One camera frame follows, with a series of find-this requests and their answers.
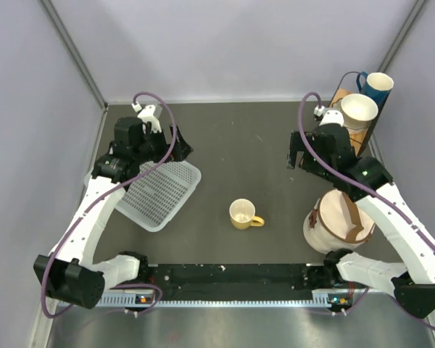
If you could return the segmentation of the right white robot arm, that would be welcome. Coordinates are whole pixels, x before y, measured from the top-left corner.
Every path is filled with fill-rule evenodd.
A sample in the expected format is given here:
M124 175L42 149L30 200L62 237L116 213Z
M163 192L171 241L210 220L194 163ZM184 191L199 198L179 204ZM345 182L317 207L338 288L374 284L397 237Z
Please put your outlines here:
M329 252L324 278L334 287L361 283L392 296L410 315L423 319L435 310L435 240L404 202L385 167L357 157L340 111L318 106L318 126L291 132L287 166L299 166L333 184L385 235L401 260L386 263L347 247Z

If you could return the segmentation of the cream round laundry bag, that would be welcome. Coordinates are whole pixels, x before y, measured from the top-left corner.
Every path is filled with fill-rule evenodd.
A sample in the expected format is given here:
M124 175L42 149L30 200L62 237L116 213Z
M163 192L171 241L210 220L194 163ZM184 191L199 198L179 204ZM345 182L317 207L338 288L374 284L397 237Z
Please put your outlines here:
M325 193L305 218L303 234L317 252L328 254L340 249L353 250L368 242L375 223L343 192Z

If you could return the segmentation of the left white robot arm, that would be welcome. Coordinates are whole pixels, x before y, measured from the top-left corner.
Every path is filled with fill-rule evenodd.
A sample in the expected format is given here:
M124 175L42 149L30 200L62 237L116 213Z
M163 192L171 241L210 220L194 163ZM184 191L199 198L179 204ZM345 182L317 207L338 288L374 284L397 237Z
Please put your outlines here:
M121 117L114 138L91 171L86 193L70 226L48 255L39 255L33 269L41 284L41 305L55 299L91 309L102 294L124 283L145 286L150 271L145 257L121 252L95 263L94 253L106 224L132 183L153 173L166 162L180 162L192 148L176 124L170 125L166 141L159 116L163 108L132 105L134 116Z

